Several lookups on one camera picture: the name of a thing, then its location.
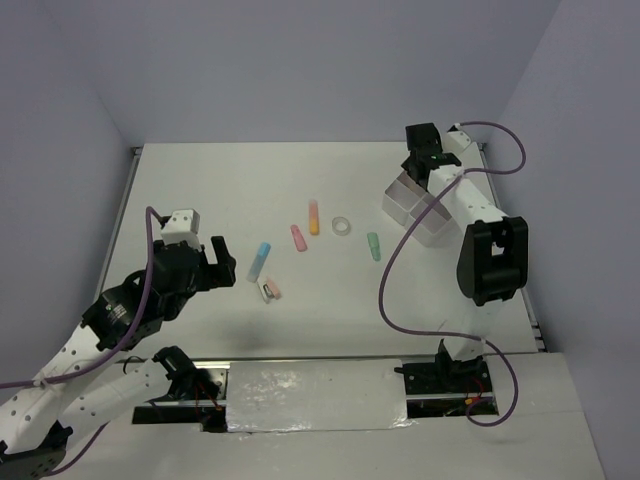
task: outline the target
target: pink test tube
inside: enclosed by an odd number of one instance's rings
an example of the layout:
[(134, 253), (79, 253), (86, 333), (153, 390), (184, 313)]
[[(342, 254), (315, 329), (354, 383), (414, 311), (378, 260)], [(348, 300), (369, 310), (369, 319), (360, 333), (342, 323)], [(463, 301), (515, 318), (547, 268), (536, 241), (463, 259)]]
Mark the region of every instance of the pink test tube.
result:
[(299, 252), (307, 251), (307, 242), (304, 241), (300, 227), (291, 225), (291, 235), (293, 235), (293, 243), (296, 244), (296, 250)]

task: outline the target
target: gray wall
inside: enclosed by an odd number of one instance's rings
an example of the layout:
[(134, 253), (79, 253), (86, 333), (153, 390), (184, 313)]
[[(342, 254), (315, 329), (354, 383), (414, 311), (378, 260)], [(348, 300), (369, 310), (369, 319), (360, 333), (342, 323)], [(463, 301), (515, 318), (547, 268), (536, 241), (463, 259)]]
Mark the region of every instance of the gray wall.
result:
[(127, 139), (402, 139), (496, 119), (559, 0), (46, 0)]
[(92, 301), (130, 156), (39, 2), (0, 2), (0, 72), (7, 381), (34, 375)]
[[(502, 121), (527, 145), (497, 179), (531, 226), (533, 304), (567, 355), (610, 480), (638, 478), (640, 4), (563, 0)], [(502, 136), (490, 162), (517, 158)]]

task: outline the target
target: clear ring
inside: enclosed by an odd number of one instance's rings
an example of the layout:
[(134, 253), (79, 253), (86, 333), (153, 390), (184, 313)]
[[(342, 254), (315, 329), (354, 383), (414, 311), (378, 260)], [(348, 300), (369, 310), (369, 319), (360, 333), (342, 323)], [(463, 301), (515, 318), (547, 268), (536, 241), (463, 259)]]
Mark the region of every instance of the clear ring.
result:
[(333, 229), (333, 233), (344, 237), (345, 235), (349, 235), (349, 232), (351, 231), (351, 224), (349, 223), (349, 220), (344, 217), (336, 217), (331, 222), (331, 228)]

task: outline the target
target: white clip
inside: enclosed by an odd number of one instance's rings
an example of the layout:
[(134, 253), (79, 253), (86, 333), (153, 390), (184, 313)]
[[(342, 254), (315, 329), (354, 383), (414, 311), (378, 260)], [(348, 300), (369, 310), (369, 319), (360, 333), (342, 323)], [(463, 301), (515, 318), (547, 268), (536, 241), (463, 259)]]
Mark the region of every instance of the white clip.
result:
[(48, 390), (52, 392), (56, 397), (62, 395), (62, 390), (60, 388), (53, 388), (54, 384), (47, 382), (47, 377), (44, 372), (40, 371), (36, 374), (33, 379), (34, 388), (39, 388), (41, 390)]
[(36, 374), (33, 379), (33, 386), (35, 388), (47, 389), (50, 387), (49, 382), (47, 382), (47, 377), (45, 376), (43, 371), (40, 371)]
[(267, 287), (267, 279), (264, 277), (258, 277), (258, 281), (256, 282), (256, 284), (258, 285), (258, 290), (260, 290), (260, 295), (262, 295), (262, 300), (264, 300), (264, 303), (268, 304), (269, 302), (271, 302), (273, 293), (271, 293), (271, 290), (269, 290), (269, 287)]
[(460, 178), (460, 180), (462, 180), (462, 179), (463, 179), (464, 177), (466, 177), (466, 176), (467, 176), (467, 172), (466, 172), (466, 170), (465, 170), (465, 169), (464, 169), (464, 167), (463, 167), (463, 168), (461, 168), (461, 169), (460, 169), (460, 171), (459, 171), (458, 173), (456, 173), (456, 174), (454, 175), (454, 178)]

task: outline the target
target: white tabletop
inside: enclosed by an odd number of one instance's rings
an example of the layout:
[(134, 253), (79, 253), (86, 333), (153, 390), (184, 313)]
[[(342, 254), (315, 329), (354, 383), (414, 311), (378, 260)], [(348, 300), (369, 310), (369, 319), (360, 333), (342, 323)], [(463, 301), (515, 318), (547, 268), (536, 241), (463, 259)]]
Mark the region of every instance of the white tabletop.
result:
[[(223, 235), (238, 261), (238, 280), (233, 288), (197, 294), (136, 354), (151, 356), (167, 345), (193, 358), (225, 359), (435, 353), (438, 339), (397, 333), (377, 309), (382, 270), (404, 233), (382, 211), (382, 196), (406, 156), (405, 144), (395, 142), (145, 145), (105, 288), (144, 267), (147, 205), (165, 215), (195, 208), (209, 259), (209, 237)], [(467, 166), (480, 166), (480, 159)], [(491, 195), (485, 176), (474, 181)], [(308, 234), (312, 198), (320, 210), (317, 237)], [(350, 220), (348, 236), (331, 232), (335, 216)], [(296, 251), (292, 224), (300, 226), (308, 251)], [(371, 231), (380, 238), (378, 263), (367, 245)], [(459, 234), (445, 249), (408, 242), (387, 287), (392, 319), (434, 330), (459, 315), (466, 301), (455, 279), (461, 240)], [(272, 245), (263, 274), (283, 293), (269, 305), (245, 280), (261, 242)], [(537, 351), (520, 293), (507, 302), (489, 338), (507, 352)]]
[[(496, 428), (447, 417), (370, 432), (215, 434), (195, 425), (131, 425), (129, 413), (60, 478), (604, 480), (562, 355), (513, 355), (511, 361), (521, 400)], [(504, 412), (511, 380), (499, 358), (488, 363)]]

